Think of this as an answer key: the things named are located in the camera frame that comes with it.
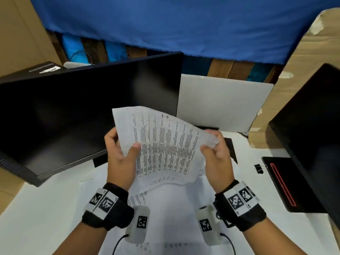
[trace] right hand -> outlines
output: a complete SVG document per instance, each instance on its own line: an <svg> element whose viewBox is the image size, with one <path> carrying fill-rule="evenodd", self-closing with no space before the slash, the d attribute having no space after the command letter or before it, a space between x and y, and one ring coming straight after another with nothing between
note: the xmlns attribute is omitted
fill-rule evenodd
<svg viewBox="0 0 340 255"><path fill-rule="evenodd" d="M213 149L202 145L200 150L205 156L205 173L207 179L214 191L220 193L235 179L230 152L221 132L210 129L205 131L219 139L219 143Z"/></svg>

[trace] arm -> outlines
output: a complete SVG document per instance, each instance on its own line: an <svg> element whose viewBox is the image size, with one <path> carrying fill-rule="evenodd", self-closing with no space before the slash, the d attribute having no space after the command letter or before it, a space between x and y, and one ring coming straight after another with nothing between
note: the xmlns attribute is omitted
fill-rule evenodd
<svg viewBox="0 0 340 255"><path fill-rule="evenodd" d="M214 149L202 145L201 152L206 159L207 179L215 192L220 193L234 181L230 153L222 133L206 131L219 138L219 143ZM256 255L306 255L268 218L244 231L243 234Z"/></svg>
<svg viewBox="0 0 340 255"><path fill-rule="evenodd" d="M124 158L116 128L109 131L104 139L108 154L107 182L129 191L136 176L140 144L134 143ZM53 255L97 255L106 234L105 228L93 228L80 222Z"/></svg>

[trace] red light strip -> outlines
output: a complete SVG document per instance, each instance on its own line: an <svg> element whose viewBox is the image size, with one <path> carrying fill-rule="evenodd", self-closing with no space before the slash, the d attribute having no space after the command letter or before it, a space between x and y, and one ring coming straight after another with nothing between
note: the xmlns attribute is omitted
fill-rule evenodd
<svg viewBox="0 0 340 255"><path fill-rule="evenodd" d="M290 203L293 207L296 207L297 205L296 205L296 203L295 203L293 197L291 196L291 194L290 194L290 192L289 192L289 190L288 190L288 188L287 188L285 182L282 180L281 175L280 175L280 173L278 172L276 166L275 166L273 163L270 163L270 167L273 169L274 174L275 174L275 176L277 177L277 179L278 179L278 181L279 181L279 183L280 183L280 185L281 185L283 191L285 192L285 195L287 196L289 203Z"/></svg>

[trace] blue tarp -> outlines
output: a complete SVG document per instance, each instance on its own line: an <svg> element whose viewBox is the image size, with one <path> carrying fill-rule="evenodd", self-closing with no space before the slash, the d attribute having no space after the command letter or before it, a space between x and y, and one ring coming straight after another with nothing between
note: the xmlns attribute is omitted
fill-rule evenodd
<svg viewBox="0 0 340 255"><path fill-rule="evenodd" d="M162 51L283 64L340 0L31 0L52 31Z"/></svg>

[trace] black monitor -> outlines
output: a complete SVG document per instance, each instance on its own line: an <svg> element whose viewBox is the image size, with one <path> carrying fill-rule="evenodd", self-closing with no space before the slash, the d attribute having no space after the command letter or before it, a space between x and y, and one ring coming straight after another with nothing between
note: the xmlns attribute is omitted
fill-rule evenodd
<svg viewBox="0 0 340 255"><path fill-rule="evenodd" d="M323 64L269 125L340 227L340 70Z"/></svg>
<svg viewBox="0 0 340 255"><path fill-rule="evenodd" d="M40 185L106 153L112 108L176 116L182 60L168 53L0 83L0 167Z"/></svg>

